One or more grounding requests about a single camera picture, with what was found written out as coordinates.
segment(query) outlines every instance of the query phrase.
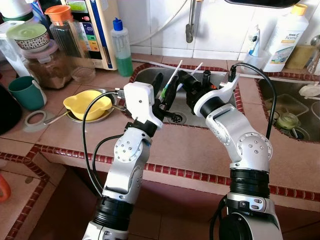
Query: green liquid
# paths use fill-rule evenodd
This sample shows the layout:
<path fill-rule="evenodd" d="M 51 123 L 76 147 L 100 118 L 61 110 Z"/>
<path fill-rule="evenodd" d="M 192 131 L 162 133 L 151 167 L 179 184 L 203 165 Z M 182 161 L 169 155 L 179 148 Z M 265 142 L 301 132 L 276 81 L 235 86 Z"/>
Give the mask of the green liquid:
<path fill-rule="evenodd" d="M 134 73 L 131 56 L 127 58 L 115 58 L 118 72 L 123 77 L 130 77 Z"/>

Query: tiled countertop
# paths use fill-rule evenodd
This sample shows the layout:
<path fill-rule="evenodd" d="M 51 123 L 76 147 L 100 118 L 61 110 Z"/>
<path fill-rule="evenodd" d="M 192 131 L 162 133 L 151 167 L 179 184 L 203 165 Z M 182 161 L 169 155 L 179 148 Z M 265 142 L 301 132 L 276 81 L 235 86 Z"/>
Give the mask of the tiled countertop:
<path fill-rule="evenodd" d="M 135 54 L 133 58 L 145 59 L 165 64 L 177 64 L 180 58 Z M 228 69 L 234 61 L 184 58 L 183 64 Z M 134 62 L 134 68 L 141 63 Z M 13 71 L 4 71 L 1 82 L 9 83 Z M 48 103 L 44 107 L 55 115 L 65 111 L 63 99 L 90 88 L 121 88 L 129 82 L 117 72 L 97 70 L 96 78 L 87 84 L 71 82 L 61 90 L 45 90 Z M 263 134 L 268 121 L 265 118 L 262 101 L 253 78 L 242 77 L 239 88 L 243 109 L 251 125 Z M 103 138 L 123 133 L 130 121 L 119 111 L 104 121 L 86 124 L 88 152 Z M 63 117 L 44 130 L 35 133 L 22 131 L 20 121 L 12 130 L 0 136 L 0 152 L 28 156 L 32 158 L 42 152 L 54 163 L 85 167 L 83 159 L 82 132 L 80 123 Z M 279 131 L 271 131 L 273 157 L 270 162 L 271 197 L 276 204 L 320 212 L 320 145 L 299 142 L 288 138 Z M 112 162 L 116 140 L 101 148 L 97 169 L 108 171 Z M 225 194 L 229 191 L 230 159 L 225 148 L 206 129 L 185 126 L 164 125 L 153 138 L 150 158 L 144 171 L 144 179 L 186 187 L 200 191 Z"/>

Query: sink basin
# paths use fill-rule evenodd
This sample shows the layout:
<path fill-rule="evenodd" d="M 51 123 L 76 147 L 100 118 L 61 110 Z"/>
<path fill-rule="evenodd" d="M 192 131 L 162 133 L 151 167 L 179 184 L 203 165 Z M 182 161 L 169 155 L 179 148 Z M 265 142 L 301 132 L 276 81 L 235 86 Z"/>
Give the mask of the sink basin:
<path fill-rule="evenodd" d="M 156 96 L 158 98 L 162 92 L 162 89 L 167 84 L 169 78 L 173 74 L 174 70 L 170 68 L 162 68 L 162 67 L 150 67 L 138 72 L 135 77 L 135 81 L 151 84 L 158 73 L 163 74 L 163 82 L 160 87 L 160 90 Z M 193 75 L 196 79 L 202 82 L 202 73 L 195 73 Z M 213 85 L 219 86 L 221 82 L 224 81 L 225 74 L 224 73 L 212 73 L 210 77 L 210 81 Z M 235 96 L 232 95 L 229 103 L 236 107 Z M 186 103 L 186 91 L 181 88 L 177 93 L 175 100 L 169 110 L 171 113 L 177 114 L 175 119 L 164 118 L 164 122 L 180 124 L 180 125 L 191 125 L 191 126 L 199 126 L 199 127 L 207 127 L 206 120 L 201 117 L 197 117 L 191 113 L 191 109 L 188 107 Z"/>
<path fill-rule="evenodd" d="M 275 87 L 277 96 L 282 97 L 289 95 L 292 99 L 290 103 L 288 102 L 288 104 L 290 104 L 290 108 L 293 109 L 293 107 L 295 107 L 294 110 L 296 110 L 297 113 L 300 113 L 296 114 L 300 121 L 300 126 L 295 128 L 298 139 L 312 142 L 320 141 L 320 119 L 312 113 L 312 105 L 318 102 L 318 100 L 305 99 L 299 94 L 299 90 L 306 84 L 284 81 L 272 81 L 272 83 Z M 263 79 L 258 81 L 258 86 L 264 100 L 263 104 L 267 110 L 270 110 L 271 105 L 268 104 L 268 100 L 272 98 L 272 91 L 269 85 Z M 307 110 L 302 111 L 302 106 L 305 106 Z M 291 130 L 281 129 L 281 131 L 289 137 L 296 138 Z"/>

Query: orange handle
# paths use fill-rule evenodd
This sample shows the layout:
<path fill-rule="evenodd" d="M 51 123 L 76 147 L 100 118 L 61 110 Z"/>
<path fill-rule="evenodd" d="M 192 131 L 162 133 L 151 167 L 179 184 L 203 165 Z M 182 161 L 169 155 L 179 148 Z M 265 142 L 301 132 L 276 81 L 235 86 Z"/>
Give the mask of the orange handle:
<path fill-rule="evenodd" d="M 8 185 L 7 181 L 4 179 L 4 177 L 0 174 L 0 203 L 7 200 L 11 195 L 11 189 Z"/>

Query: yellow bowl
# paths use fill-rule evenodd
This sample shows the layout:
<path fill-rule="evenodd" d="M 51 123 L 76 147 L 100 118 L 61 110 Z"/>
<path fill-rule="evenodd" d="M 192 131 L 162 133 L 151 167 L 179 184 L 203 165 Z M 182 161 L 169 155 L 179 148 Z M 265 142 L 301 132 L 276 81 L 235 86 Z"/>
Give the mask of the yellow bowl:
<path fill-rule="evenodd" d="M 84 119 L 85 112 L 90 103 L 99 95 L 101 92 L 96 90 L 86 90 L 78 93 L 77 95 L 67 97 L 63 101 L 63 105 L 66 109 L 71 112 L 80 120 Z M 85 120 L 91 121 L 101 117 L 104 112 L 112 107 L 112 102 L 109 97 L 105 96 L 100 98 L 90 109 Z"/>

